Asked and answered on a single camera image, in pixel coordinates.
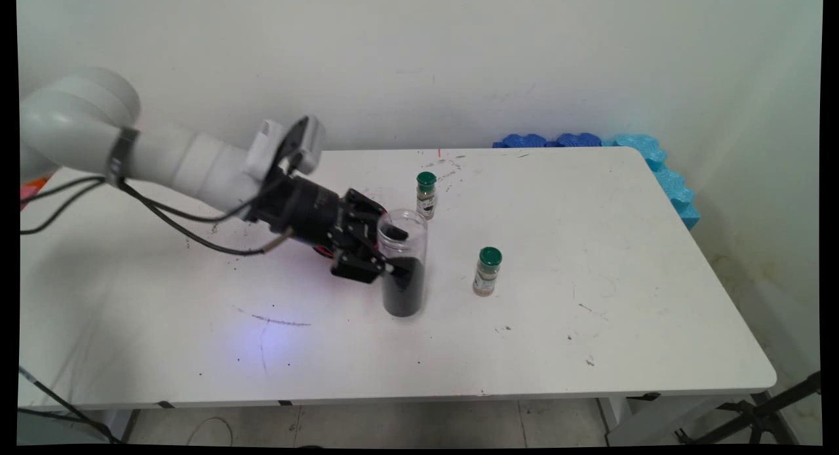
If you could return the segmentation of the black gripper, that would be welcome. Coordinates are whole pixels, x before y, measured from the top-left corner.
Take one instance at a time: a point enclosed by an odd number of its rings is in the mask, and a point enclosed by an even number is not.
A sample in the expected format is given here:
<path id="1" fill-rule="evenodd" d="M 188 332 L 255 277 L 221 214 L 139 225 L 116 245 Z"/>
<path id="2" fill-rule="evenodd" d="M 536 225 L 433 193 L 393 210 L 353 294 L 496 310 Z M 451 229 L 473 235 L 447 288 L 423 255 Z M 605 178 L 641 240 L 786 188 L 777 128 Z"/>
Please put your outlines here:
<path id="1" fill-rule="evenodd" d="M 371 284 L 398 266 L 380 248 L 402 248 L 410 242 L 406 227 L 397 225 L 377 201 L 350 188 L 339 195 L 304 177 L 271 173 L 260 198 L 252 203 L 248 221 L 263 222 L 276 234 L 333 254 L 332 276 Z"/>

